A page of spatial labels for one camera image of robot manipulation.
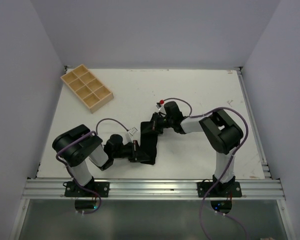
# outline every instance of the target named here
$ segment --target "mounting plate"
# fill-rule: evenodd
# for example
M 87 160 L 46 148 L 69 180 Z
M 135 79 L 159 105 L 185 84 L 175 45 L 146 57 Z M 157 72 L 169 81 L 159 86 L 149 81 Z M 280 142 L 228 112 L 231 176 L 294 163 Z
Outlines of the mounting plate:
M 93 182 L 94 191 L 97 192 L 100 197 L 107 198 L 109 195 L 109 186 L 110 183 L 108 181 L 95 181 Z M 63 183 L 65 186 L 64 196 L 67 198 L 88 198 L 94 197 L 94 195 L 90 192 L 83 191 L 80 189 L 73 181 L 67 181 Z
M 212 181 L 200 181 L 196 183 L 197 191 L 198 191 L 198 197 L 203 198 L 205 193 L 209 190 L 209 188 L 214 183 Z M 224 191 L 217 192 L 215 189 L 212 189 L 211 192 L 208 194 L 208 198 L 227 198 L 229 195 L 232 194 L 232 198 L 241 198 L 242 192 L 240 183 L 238 181 L 235 181 L 233 184 L 231 184 L 229 187 L 227 187 Z

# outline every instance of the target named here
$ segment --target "white table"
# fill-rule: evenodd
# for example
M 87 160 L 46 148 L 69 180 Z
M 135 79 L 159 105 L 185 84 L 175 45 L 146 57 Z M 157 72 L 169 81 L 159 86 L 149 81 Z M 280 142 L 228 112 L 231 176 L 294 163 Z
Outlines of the white table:
M 44 148 L 39 178 L 69 177 L 63 164 L 59 163 L 52 142 L 60 134 L 85 124 L 94 130 L 99 120 L 115 118 L 127 128 L 140 129 L 140 122 L 149 121 L 157 110 L 156 103 L 165 98 L 176 97 L 188 101 L 193 115 L 225 106 L 240 112 L 249 124 L 249 136 L 238 151 L 234 170 L 237 179 L 264 179 L 261 156 L 258 154 L 254 134 L 235 71 L 181 70 L 181 69 L 91 69 L 111 90 L 114 100 L 91 114 L 90 111 L 63 86 L 53 123 Z M 189 108 L 177 102 L 184 115 Z M 244 130 L 241 120 L 229 113 Z M 105 143 L 111 134 L 125 135 L 123 128 L 112 121 L 99 126 L 99 136 Z M 88 168 L 95 178 L 110 179 L 211 179 L 216 166 L 216 152 L 205 134 L 180 135 L 165 129 L 158 137 L 155 165 L 131 163 L 127 159 L 115 159 L 114 164 L 100 171 L 89 160 Z

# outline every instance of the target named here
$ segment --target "purple cable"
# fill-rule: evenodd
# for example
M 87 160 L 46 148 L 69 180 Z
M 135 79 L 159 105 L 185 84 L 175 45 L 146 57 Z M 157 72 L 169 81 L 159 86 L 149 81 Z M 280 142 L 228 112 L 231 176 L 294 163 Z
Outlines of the purple cable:
M 102 202 L 101 197 L 100 197 L 100 195 L 99 195 L 97 192 L 92 191 L 92 190 L 90 190 L 90 189 L 87 189 L 87 188 L 81 186 L 81 185 L 78 183 L 78 181 L 75 179 L 74 175 L 70 172 L 70 170 L 69 170 L 69 165 L 68 165 L 65 161 L 63 161 L 63 160 L 61 159 L 61 155 L 62 155 L 66 150 L 68 150 L 69 148 L 71 148 L 73 145 L 75 145 L 75 144 L 81 142 L 82 140 L 86 139 L 87 137 L 89 137 L 89 136 L 92 135 L 92 134 L 95 134 L 95 135 L 96 135 L 96 132 L 95 132 L 95 131 L 91 131 L 91 132 L 89 132 L 89 133 L 87 133 L 87 134 L 81 136 L 80 138 L 78 138 L 78 139 L 75 140 L 74 142 L 72 142 L 72 143 L 70 143 L 69 145 L 67 145 L 66 147 L 62 148 L 62 149 L 56 154 L 56 156 L 55 156 L 55 158 L 56 158 L 59 162 L 61 162 L 61 163 L 63 163 L 63 164 L 65 165 L 67 172 L 69 173 L 69 175 L 71 176 L 71 178 L 73 178 L 74 183 L 75 183 L 80 189 L 82 189 L 82 190 L 85 191 L 85 192 L 88 192 L 88 193 L 91 193 L 91 194 L 95 195 L 95 196 L 99 199 L 99 204 L 98 204 L 98 206 L 96 207 L 96 209 L 94 209 L 94 210 L 92 210 L 92 211 L 86 211 L 86 212 L 84 212 L 83 214 L 85 214 L 85 215 L 86 215 L 86 214 L 93 214 L 93 213 L 95 213 L 95 212 L 100 208 L 101 202 Z
M 192 114 L 192 106 L 187 101 L 185 101 L 185 100 L 183 100 L 181 98 L 177 98 L 177 97 L 169 97 L 169 98 L 164 99 L 163 101 L 165 102 L 165 101 L 168 101 L 168 100 L 177 100 L 177 101 L 180 101 L 180 102 L 183 102 L 183 103 L 187 104 L 189 106 L 189 108 L 190 108 L 189 115 Z
M 121 122 L 119 122 L 118 120 L 116 120 L 116 119 L 114 119 L 114 118 L 104 118 L 104 119 L 101 119 L 101 120 L 96 124 L 96 126 L 95 126 L 95 132 L 96 132 L 97 135 L 98 135 L 98 126 L 99 126 L 99 124 L 102 123 L 102 122 L 105 121 L 105 120 L 114 121 L 114 122 L 120 124 L 127 132 L 129 131 L 129 129 L 126 128 L 125 125 L 123 125 L 123 124 L 122 124 Z
M 200 114 L 200 115 L 189 116 L 189 118 L 196 119 L 196 118 L 201 118 L 201 117 L 204 117 L 204 116 L 205 116 L 205 114 Z
M 228 168 L 229 168 L 230 165 L 231 165 L 231 162 L 232 162 L 233 159 L 234 159 L 234 156 L 235 156 L 236 152 L 237 152 L 237 151 L 242 147 L 242 145 L 246 142 L 246 140 L 247 140 L 247 138 L 248 138 L 248 134 L 249 134 L 249 127 L 248 127 L 248 124 L 247 124 L 246 120 L 244 119 L 244 117 L 243 117 L 239 112 L 237 112 L 236 110 L 233 110 L 232 108 L 229 108 L 229 107 L 223 107 L 223 106 L 217 107 L 217 108 L 212 109 L 212 110 L 208 111 L 207 113 L 205 113 L 204 116 L 209 115 L 209 114 L 211 114 L 211 113 L 213 113 L 213 112 L 216 112 L 216 111 L 219 111 L 219 110 L 229 110 L 229 111 L 231 111 L 231 112 L 237 114 L 237 115 L 239 116 L 239 118 L 241 118 L 241 120 L 242 120 L 243 123 L 244 123 L 244 126 L 245 126 L 245 136 L 244 136 L 242 142 L 239 144 L 239 146 L 233 151 L 233 153 L 232 153 L 232 155 L 231 155 L 231 157 L 230 157 L 230 159 L 229 159 L 229 162 L 228 162 L 228 164 L 226 165 L 226 167 L 225 167 L 224 171 L 222 172 L 221 176 L 219 177 L 219 179 L 218 179 L 218 180 L 217 180 L 217 181 L 209 188 L 209 190 L 204 194 L 203 199 L 202 199 L 202 201 L 201 201 L 200 210 L 199 210 L 200 226 L 201 226 L 201 228 L 202 228 L 202 230 L 203 230 L 205 236 L 206 236 L 209 240 L 212 240 L 212 238 L 209 236 L 209 234 L 208 234 L 208 232 L 207 232 L 207 230 L 206 230 L 206 228 L 205 228 L 205 226 L 204 226 L 204 221 L 203 221 L 203 219 L 202 219 L 202 211 L 203 211 L 203 207 L 204 207 L 205 200 L 206 200 L 207 196 L 209 195 L 209 193 L 211 192 L 211 190 L 212 190 L 212 189 L 220 182 L 220 180 L 221 180 L 221 179 L 223 178 L 223 176 L 226 174 Z M 246 239 L 246 240 L 250 239 L 250 238 L 249 238 L 249 235 L 248 235 L 248 232 L 247 232 L 247 230 L 246 230 L 246 228 L 244 227 L 244 225 L 243 225 L 239 220 L 237 220 L 235 217 L 229 216 L 229 215 L 227 215 L 227 214 L 226 214 L 225 216 L 226 216 L 227 218 L 232 219 L 232 220 L 234 220 L 235 222 L 237 222 L 237 223 L 243 228 L 243 230 L 244 230 L 245 239 Z

